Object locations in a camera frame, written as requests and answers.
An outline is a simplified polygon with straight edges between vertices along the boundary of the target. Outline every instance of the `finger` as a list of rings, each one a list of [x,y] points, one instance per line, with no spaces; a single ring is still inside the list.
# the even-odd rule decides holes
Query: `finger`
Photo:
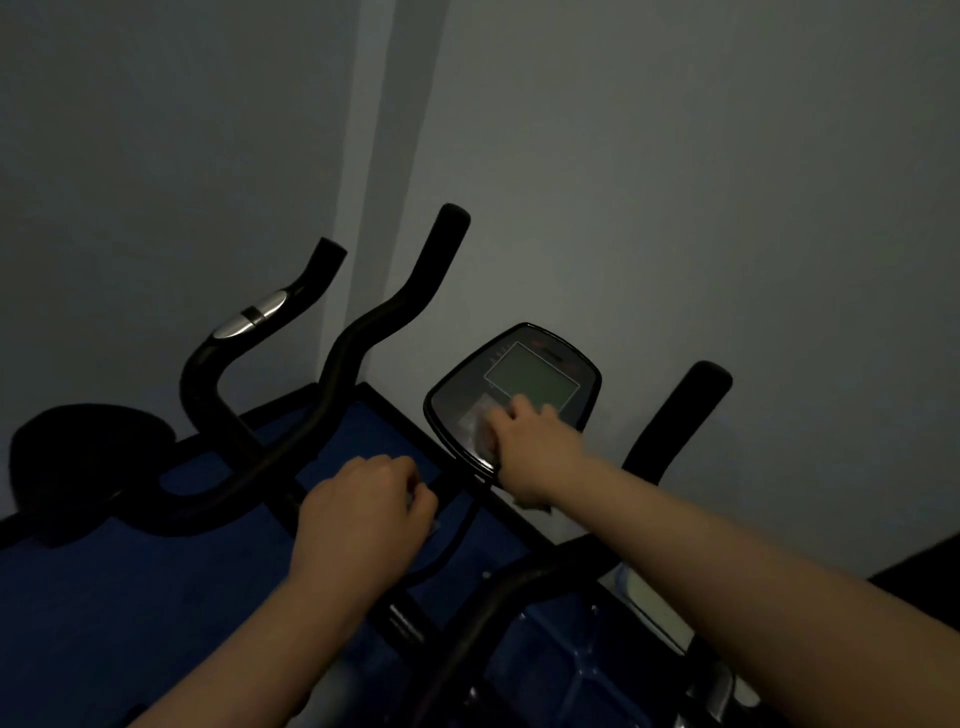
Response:
[[[390,463],[391,470],[396,473],[397,481],[403,484],[404,491],[412,491],[420,482],[420,473],[417,463],[409,455],[401,455]]]
[[[421,544],[430,533],[430,525],[433,523],[434,516],[437,515],[437,504],[437,495],[423,483],[418,483],[414,489],[414,501],[410,504],[407,518],[416,525]]]
[[[355,471],[357,468],[359,468],[361,465],[363,465],[366,462],[367,462],[366,458],[360,457],[359,455],[357,455],[356,457],[351,457],[346,463],[344,463],[343,467],[340,469],[340,471],[337,474],[346,475],[347,473],[351,473],[352,471]]]
[[[378,465],[390,465],[392,460],[393,458],[390,455],[384,453],[382,455],[374,455],[370,460],[367,461],[367,463],[372,468],[375,468]]]
[[[510,415],[508,415],[502,407],[492,407],[488,409],[484,415],[484,419],[487,420],[487,424],[490,425],[497,440],[502,439],[504,435],[507,434],[510,425],[513,423]]]
[[[510,400],[510,406],[514,410],[514,418],[517,420],[522,420],[537,414],[537,410],[534,409],[534,405],[527,399],[526,395],[517,395],[514,397]]]

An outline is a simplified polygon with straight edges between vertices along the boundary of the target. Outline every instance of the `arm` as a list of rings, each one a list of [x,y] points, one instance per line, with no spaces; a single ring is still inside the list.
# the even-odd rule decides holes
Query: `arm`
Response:
[[[960,635],[860,579],[584,455],[549,405],[494,410],[500,481],[597,534],[801,726],[960,720]]]
[[[373,603],[406,571],[436,509],[410,458],[350,460],[303,502],[283,583],[135,728],[286,723]]]

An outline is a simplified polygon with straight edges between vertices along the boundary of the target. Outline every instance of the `hand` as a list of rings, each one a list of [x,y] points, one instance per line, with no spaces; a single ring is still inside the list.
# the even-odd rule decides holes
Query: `hand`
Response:
[[[583,468],[583,438],[545,404],[540,412],[523,395],[487,412],[500,458],[500,484],[518,505],[555,504],[558,489],[573,486]]]
[[[412,459],[355,457],[303,501],[287,581],[339,600],[359,623],[407,571],[436,511]]]

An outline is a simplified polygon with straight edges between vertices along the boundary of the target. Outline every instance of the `digital display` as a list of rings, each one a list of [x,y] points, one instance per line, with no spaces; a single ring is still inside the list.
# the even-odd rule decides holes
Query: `digital display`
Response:
[[[559,412],[580,388],[569,376],[521,344],[514,344],[486,377],[511,397],[526,395],[537,411],[549,402]]]

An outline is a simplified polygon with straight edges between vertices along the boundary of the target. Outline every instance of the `cable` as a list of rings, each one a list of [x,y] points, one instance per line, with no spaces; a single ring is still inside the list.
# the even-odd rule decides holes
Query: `cable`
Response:
[[[411,571],[402,579],[399,580],[396,584],[397,589],[410,589],[411,587],[416,587],[418,584],[429,579],[431,576],[436,576],[440,570],[446,566],[447,562],[453,556],[460,544],[464,542],[464,539],[467,537],[467,532],[470,530],[470,526],[473,524],[474,519],[476,519],[477,514],[480,513],[480,500],[475,498],[473,503],[470,504],[467,514],[464,516],[464,519],[460,522],[460,526],[457,528],[457,532],[453,535],[453,538],[450,540],[450,543],[446,545],[446,548],[441,552],[440,556],[431,561],[422,569],[417,569],[416,571]]]

